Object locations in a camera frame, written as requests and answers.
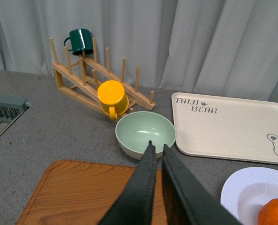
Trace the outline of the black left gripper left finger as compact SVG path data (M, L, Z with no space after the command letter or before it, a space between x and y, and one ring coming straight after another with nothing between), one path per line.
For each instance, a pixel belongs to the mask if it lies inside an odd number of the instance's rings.
M157 158L149 141L142 159L100 225L150 225L152 222Z

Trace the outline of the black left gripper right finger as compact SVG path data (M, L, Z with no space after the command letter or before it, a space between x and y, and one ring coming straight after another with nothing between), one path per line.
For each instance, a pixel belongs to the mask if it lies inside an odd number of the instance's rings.
M166 144L162 159L162 195L169 225L239 225Z

